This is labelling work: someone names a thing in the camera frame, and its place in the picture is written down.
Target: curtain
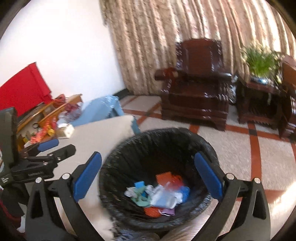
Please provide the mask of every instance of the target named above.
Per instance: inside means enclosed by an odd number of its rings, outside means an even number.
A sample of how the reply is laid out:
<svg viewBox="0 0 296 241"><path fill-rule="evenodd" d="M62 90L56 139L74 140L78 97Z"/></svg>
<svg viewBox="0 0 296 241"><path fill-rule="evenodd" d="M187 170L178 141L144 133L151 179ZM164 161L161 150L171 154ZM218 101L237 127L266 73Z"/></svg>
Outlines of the curtain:
<svg viewBox="0 0 296 241"><path fill-rule="evenodd" d="M259 42L296 57L296 41L265 0L100 0L124 83L135 95L158 94L156 69L176 65L175 43L222 41L225 66L243 70L241 47Z"/></svg>

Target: red cloth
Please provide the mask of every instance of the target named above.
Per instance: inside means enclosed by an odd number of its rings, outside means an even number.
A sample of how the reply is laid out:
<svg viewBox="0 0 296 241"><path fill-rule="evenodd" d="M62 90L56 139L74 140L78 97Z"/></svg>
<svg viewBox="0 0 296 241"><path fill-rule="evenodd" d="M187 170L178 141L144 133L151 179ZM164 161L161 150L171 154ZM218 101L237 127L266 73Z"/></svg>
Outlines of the red cloth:
<svg viewBox="0 0 296 241"><path fill-rule="evenodd" d="M50 103L50 93L36 63L29 64L0 87L0 110L15 107L20 116L42 102Z"/></svg>

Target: trash bin liner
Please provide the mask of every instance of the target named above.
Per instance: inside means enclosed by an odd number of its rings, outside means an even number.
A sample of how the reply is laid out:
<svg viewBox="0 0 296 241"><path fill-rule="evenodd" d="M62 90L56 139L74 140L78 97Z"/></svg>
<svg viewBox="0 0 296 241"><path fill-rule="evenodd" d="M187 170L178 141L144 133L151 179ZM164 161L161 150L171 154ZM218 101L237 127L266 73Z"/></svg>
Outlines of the trash bin liner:
<svg viewBox="0 0 296 241"><path fill-rule="evenodd" d="M103 207L117 221L136 231L166 231L197 217L212 201L194 166L194 155L198 151L219 165L213 147L185 128L150 130L127 139L110 153L100 170ZM190 195L187 202L176 207L175 216L151 218L124 192L138 181L155 186L155 175L164 172L182 176L190 187Z"/></svg>

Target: metal bolt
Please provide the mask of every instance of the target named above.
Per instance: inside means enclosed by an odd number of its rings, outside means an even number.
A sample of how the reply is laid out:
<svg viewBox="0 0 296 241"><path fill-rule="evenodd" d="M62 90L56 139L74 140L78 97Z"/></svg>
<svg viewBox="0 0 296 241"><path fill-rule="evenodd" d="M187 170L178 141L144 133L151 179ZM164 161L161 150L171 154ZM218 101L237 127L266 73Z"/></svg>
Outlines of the metal bolt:
<svg viewBox="0 0 296 241"><path fill-rule="evenodd" d="M64 174L62 175L62 179L64 179L64 180L69 179L69 177L70 177L70 174L69 174L69 173L64 173Z"/></svg>
<svg viewBox="0 0 296 241"><path fill-rule="evenodd" d="M229 180L233 180L234 179L234 175L232 173L227 173L226 174L226 177L229 179Z"/></svg>
<svg viewBox="0 0 296 241"><path fill-rule="evenodd" d="M260 184L261 183L261 180L259 178L254 178L254 182L256 182L257 184Z"/></svg>
<svg viewBox="0 0 296 241"><path fill-rule="evenodd" d="M42 178L41 178L41 177L38 177L38 178L36 178L36 180L35 180L36 183L40 183L41 181L42 181Z"/></svg>

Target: potted plant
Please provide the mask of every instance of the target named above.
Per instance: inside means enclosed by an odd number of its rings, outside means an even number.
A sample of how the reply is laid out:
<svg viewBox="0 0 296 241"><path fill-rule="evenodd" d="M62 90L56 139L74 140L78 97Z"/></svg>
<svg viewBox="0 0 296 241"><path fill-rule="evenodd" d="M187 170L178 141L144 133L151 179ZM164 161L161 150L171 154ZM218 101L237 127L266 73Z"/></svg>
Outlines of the potted plant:
<svg viewBox="0 0 296 241"><path fill-rule="evenodd" d="M265 85L272 80L279 83L278 71L283 57L258 43L242 48L242 58L249 67L251 79Z"/></svg>

